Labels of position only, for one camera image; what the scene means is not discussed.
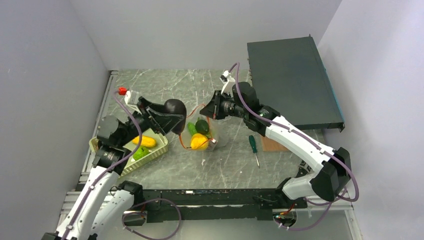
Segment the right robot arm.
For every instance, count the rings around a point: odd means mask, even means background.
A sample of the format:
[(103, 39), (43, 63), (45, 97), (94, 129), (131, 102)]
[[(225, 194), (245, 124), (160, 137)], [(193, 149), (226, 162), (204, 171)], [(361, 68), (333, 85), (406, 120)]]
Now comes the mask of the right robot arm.
[(350, 180), (350, 155), (344, 148), (334, 150), (289, 123), (278, 111), (261, 104), (255, 89), (247, 82), (232, 87), (232, 95), (216, 90), (199, 113), (214, 120), (227, 116), (243, 119), (253, 132), (267, 137), (300, 157), (312, 170), (300, 177), (288, 177), (275, 194), (276, 203), (289, 207), (296, 199), (318, 196), (333, 202)]

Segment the dark green toy avocado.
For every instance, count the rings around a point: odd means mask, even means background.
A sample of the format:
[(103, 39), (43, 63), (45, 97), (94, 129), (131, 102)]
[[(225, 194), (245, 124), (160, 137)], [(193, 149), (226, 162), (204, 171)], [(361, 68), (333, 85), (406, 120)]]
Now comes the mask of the dark green toy avocado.
[(209, 123), (204, 119), (198, 119), (195, 123), (197, 133), (202, 135), (208, 135), (210, 133)]

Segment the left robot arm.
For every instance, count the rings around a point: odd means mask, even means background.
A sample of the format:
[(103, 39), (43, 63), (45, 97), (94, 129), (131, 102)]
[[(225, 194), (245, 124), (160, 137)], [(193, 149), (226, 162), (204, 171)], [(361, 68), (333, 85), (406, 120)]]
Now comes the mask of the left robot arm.
[(146, 130), (167, 134), (181, 134), (187, 108), (178, 99), (168, 99), (164, 104), (152, 103), (143, 97), (130, 112), (118, 103), (128, 115), (126, 122), (114, 115), (103, 117), (98, 124), (99, 149), (92, 163), (88, 180), (65, 220), (54, 232), (46, 232), (44, 240), (99, 240), (113, 220), (128, 210), (137, 210), (144, 203), (142, 185), (125, 181), (117, 187), (112, 200), (102, 206), (110, 189), (122, 175), (135, 150), (125, 145)]

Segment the green toy cucumber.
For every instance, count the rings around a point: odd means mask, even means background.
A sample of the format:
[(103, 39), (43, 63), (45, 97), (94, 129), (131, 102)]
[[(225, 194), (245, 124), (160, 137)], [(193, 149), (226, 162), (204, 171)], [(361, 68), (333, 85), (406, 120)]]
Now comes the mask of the green toy cucumber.
[(191, 136), (193, 136), (197, 133), (196, 126), (192, 122), (187, 123), (187, 129), (188, 129), (188, 132), (190, 133)]

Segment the dark purple toy eggplant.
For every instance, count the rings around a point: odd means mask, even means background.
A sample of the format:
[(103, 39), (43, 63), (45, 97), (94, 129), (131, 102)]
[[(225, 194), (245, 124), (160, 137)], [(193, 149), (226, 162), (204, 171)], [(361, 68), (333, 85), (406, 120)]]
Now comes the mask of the dark purple toy eggplant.
[(164, 106), (167, 113), (183, 116), (183, 119), (172, 129), (174, 134), (180, 135), (185, 128), (187, 119), (187, 108), (185, 104), (179, 99), (172, 98), (165, 101)]

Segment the yellow toy fruit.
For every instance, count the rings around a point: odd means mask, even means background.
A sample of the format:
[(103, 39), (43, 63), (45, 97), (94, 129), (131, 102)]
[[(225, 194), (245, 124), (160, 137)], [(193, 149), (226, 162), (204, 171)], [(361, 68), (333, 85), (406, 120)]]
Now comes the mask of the yellow toy fruit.
[(201, 133), (195, 133), (190, 140), (190, 149), (204, 151), (209, 147), (209, 139)]

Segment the clear zip top bag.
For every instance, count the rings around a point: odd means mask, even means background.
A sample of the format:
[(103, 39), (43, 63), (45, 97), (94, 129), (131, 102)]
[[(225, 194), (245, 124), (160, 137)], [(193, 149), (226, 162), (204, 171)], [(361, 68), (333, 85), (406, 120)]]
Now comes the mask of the clear zip top bag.
[(196, 106), (185, 119), (183, 132), (178, 137), (185, 150), (213, 151), (228, 143), (227, 135), (218, 125), (218, 121), (200, 113), (205, 106)]

